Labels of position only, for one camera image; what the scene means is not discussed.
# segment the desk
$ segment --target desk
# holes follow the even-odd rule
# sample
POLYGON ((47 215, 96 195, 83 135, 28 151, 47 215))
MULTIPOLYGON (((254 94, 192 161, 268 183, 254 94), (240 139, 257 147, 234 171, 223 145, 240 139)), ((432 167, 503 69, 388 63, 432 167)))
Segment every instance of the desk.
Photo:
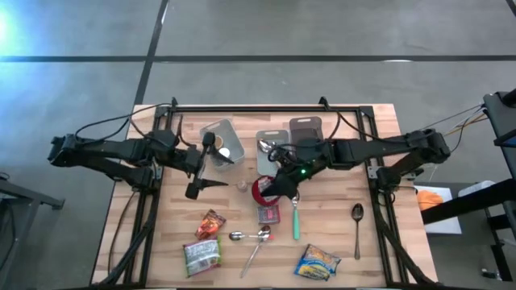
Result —
MULTIPOLYGON (((373 109, 380 137, 400 134, 393 105, 373 105, 373 109)), ((256 203, 252 200, 250 192, 240 193, 235 187, 240 180, 246 180, 250 184, 259 177, 256 172, 256 132, 288 130, 291 118, 318 115, 322 119, 323 134, 328 136, 337 121, 335 113, 184 113, 183 115, 183 136, 188 142, 196 144, 201 142, 199 129, 221 118, 229 118, 245 149, 245 161, 237 168, 221 174, 213 169, 208 159, 204 177, 227 182, 230 186, 207 188, 199 194, 196 201, 185 197, 188 179, 184 173, 170 168, 164 170, 148 269, 148 287, 385 286, 364 166, 357 166, 348 172, 326 170, 312 180, 301 183, 299 192, 302 197, 298 205, 301 239, 298 241, 292 238, 292 205, 288 199, 282 198, 280 200, 281 223, 272 226, 275 239, 267 242, 260 249, 247 275, 243 279, 239 278, 239 273, 256 243, 250 240, 232 242, 228 234, 235 230, 250 234, 260 228, 256 221, 256 203), (365 209, 364 219, 360 222, 362 258, 358 261, 353 258, 355 222, 351 219, 352 206, 357 202, 362 203, 365 209), (214 209, 227 219, 226 225, 219 231, 222 239, 222 267, 187 279, 182 245, 196 241, 194 232, 208 209, 214 209), (342 258, 336 277, 323 282, 293 274, 308 243, 342 258)), ((135 115, 133 120, 143 132, 147 132, 152 129, 153 116, 154 109, 150 109, 135 115)), ((344 117, 356 126, 354 114, 345 113, 344 117)), ((177 125, 177 121, 176 116, 173 119, 173 128, 177 125)), ((139 138, 140 136, 132 127, 127 137, 139 138)), ((335 137, 358 138, 358 134, 342 123, 335 137)), ((385 162, 390 165, 398 158, 399 156, 385 158, 385 162)), ((115 185, 92 282, 106 277, 111 241, 130 195, 131 189, 127 184, 120 182, 115 185)), ((136 203, 135 198, 123 221, 114 247, 113 264, 119 261, 131 240, 136 203)), ((399 190, 394 208, 402 245, 423 272, 429 278, 436 280, 430 247, 414 191, 409 188, 399 190)), ((138 259, 141 259, 142 251, 140 249, 139 255, 136 256, 135 278, 139 274, 138 259)), ((390 248, 389 257, 395 272, 395 259, 390 248)))

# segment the clear plastic container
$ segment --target clear plastic container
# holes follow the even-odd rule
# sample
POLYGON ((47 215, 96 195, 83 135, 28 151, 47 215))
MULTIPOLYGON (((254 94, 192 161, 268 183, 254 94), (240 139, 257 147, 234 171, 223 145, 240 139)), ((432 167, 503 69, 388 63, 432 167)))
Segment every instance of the clear plastic container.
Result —
POLYGON ((215 136, 218 136, 222 139, 219 149, 226 148, 229 151, 229 156, 227 156, 227 158, 234 162, 234 164, 229 164, 211 156, 211 161, 213 162, 214 168, 216 170, 226 171, 243 162, 245 151, 243 150, 239 136, 236 134, 235 128, 231 124, 230 120, 222 119, 201 128, 199 131, 201 139, 204 134, 206 134, 206 132, 213 132, 215 136))

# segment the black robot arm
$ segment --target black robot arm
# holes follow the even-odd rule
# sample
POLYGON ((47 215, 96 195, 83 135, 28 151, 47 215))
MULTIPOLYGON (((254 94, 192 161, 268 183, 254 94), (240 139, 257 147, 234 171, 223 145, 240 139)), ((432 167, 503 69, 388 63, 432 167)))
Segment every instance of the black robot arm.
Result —
POLYGON ((262 192, 262 196, 296 196, 299 183, 310 179, 325 168, 349 170, 371 158, 409 153, 391 167, 378 168, 377 187, 390 190, 399 185, 401 177, 423 164, 441 164, 450 156, 450 150, 440 133, 433 129, 417 130, 412 133, 364 141, 359 139, 302 140, 312 143, 311 160, 291 162, 292 155, 283 147, 276 147, 280 153, 277 160, 282 164, 272 184, 262 192))
POLYGON ((151 169, 157 164, 185 172, 188 177, 193 174, 186 196, 197 199, 199 190, 206 187, 227 185, 214 180, 203 180, 199 176, 204 168, 206 154, 215 155, 225 162, 230 159, 221 156, 214 147, 214 134, 208 132, 202 140, 202 151, 195 146, 178 149, 179 143, 171 130, 154 130, 142 139, 108 141, 79 138, 76 135, 55 137, 48 156, 50 164, 58 167, 82 166, 102 172, 113 180, 125 180, 135 190, 152 189, 155 173, 151 169), (132 165, 127 166, 110 159, 119 159, 132 165))

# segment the silver spoon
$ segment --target silver spoon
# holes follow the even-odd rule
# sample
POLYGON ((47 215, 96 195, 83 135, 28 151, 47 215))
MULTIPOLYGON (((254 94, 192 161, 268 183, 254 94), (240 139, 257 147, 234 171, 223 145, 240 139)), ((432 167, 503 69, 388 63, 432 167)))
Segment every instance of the silver spoon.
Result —
POLYGON ((236 231, 229 234, 229 239, 231 241, 239 241, 242 238, 260 238, 259 235, 255 234, 244 234, 242 232, 236 231))
POLYGON ((258 232, 258 236, 260 236, 260 240, 258 241, 258 245, 256 245, 255 250, 252 252, 251 257, 249 257, 248 262, 243 266, 242 272, 240 272, 240 278, 243 278, 245 274, 248 272, 249 266, 251 266, 252 260, 255 258, 256 252, 260 249, 261 243, 267 241, 268 237, 271 235, 271 227, 263 226, 258 232))
POLYGON ((262 138, 258 139, 258 147, 263 153, 269 153, 274 146, 276 146, 276 142, 274 141, 265 141, 262 138))
POLYGON ((353 206, 352 218, 356 222, 355 259, 360 259, 360 247, 358 245, 358 222, 364 217, 364 207, 358 203, 353 206))

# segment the food package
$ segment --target food package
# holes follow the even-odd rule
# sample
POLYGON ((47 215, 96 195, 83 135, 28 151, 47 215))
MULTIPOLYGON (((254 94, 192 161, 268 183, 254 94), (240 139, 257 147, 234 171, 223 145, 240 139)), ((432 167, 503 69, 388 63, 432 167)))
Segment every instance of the food package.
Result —
POLYGON ((281 221, 279 205, 258 205, 256 213, 258 214, 258 223, 261 225, 274 225, 281 221))
POLYGON ((330 275, 335 276, 340 260, 341 258, 308 244, 294 274, 314 280, 328 281, 330 275))
POLYGON ((187 276, 220 267, 220 240, 217 237, 183 245, 187 276))
POLYGON ((226 218, 210 209, 202 219, 201 226, 197 228, 195 236, 200 240, 209 238, 210 236, 214 235, 217 230, 224 225, 225 222, 226 218))

